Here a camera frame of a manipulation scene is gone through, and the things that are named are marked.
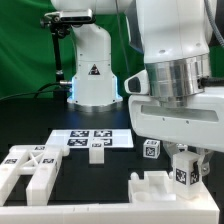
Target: black cable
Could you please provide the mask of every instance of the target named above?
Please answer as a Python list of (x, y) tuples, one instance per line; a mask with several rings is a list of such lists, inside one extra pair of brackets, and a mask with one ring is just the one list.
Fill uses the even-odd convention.
[(224, 86), (224, 78), (202, 78), (201, 86), (202, 87)]
[(11, 98), (16, 98), (16, 97), (20, 97), (20, 96), (27, 96), (27, 95), (33, 95), (33, 94), (42, 94), (42, 93), (52, 93), (54, 92), (54, 90), (46, 90), (46, 91), (35, 91), (35, 92), (29, 92), (29, 93), (18, 93), (18, 94), (14, 94), (14, 95), (10, 95), (10, 96), (6, 96), (6, 97), (2, 97), (0, 98), (0, 102), (1, 101), (5, 101), (5, 100), (9, 100)]
[(115, 0), (115, 4), (116, 4), (116, 10), (117, 10), (117, 22), (118, 22), (119, 36), (120, 36), (120, 40), (121, 40), (121, 47), (122, 47), (123, 54), (124, 54), (124, 59), (125, 59), (125, 64), (126, 64), (128, 77), (130, 77), (128, 57), (127, 57), (127, 52), (126, 52), (125, 47), (124, 47), (124, 39), (123, 39), (122, 31), (121, 31), (121, 20), (120, 20), (120, 14), (119, 14), (119, 8), (118, 8), (117, 0)]
[(56, 66), (56, 81), (64, 80), (64, 73), (61, 65), (61, 55), (58, 36), (56, 33), (52, 33), (52, 40), (54, 45), (54, 56), (55, 56), (55, 66)]
[(48, 83), (44, 86), (42, 86), (40, 89), (37, 90), (37, 93), (34, 95), (33, 98), (37, 98), (38, 95), (39, 95), (39, 92), (43, 91), (44, 89), (48, 88), (48, 87), (51, 87), (51, 86), (59, 86), (60, 85), (60, 82), (53, 82), (53, 83)]

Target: white rectangular block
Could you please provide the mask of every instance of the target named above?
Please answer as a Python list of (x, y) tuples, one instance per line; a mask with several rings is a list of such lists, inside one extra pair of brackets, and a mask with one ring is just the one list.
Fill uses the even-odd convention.
[(0, 208), (7, 224), (218, 224), (214, 201)]
[(47, 205), (58, 170), (61, 166), (62, 151), (46, 151), (27, 189), (29, 206)]
[(104, 164), (104, 142), (93, 140), (89, 148), (89, 163)]

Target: warning label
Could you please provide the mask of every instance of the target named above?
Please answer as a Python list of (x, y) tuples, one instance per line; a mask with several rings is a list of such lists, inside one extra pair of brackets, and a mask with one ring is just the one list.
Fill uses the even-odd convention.
[(89, 75), (100, 75), (100, 72), (96, 65), (94, 64), (93, 67), (91, 68)]

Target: white mounting plate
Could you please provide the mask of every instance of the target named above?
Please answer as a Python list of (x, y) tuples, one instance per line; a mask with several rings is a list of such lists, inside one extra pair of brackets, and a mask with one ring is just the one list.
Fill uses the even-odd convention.
[(105, 148), (134, 147), (130, 129), (53, 130), (46, 145), (72, 149), (90, 148), (91, 142), (96, 139), (104, 141)]

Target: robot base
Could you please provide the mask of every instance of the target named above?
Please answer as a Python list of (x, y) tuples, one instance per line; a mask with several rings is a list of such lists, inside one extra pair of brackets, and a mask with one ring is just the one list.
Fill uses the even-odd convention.
[(118, 101), (109, 105), (102, 105), (102, 106), (84, 106), (80, 104), (75, 103), (69, 103), (68, 102), (68, 108), (71, 110), (77, 110), (81, 112), (87, 112), (87, 113), (98, 113), (98, 112), (107, 112), (114, 109), (119, 109), (123, 105), (123, 101)]

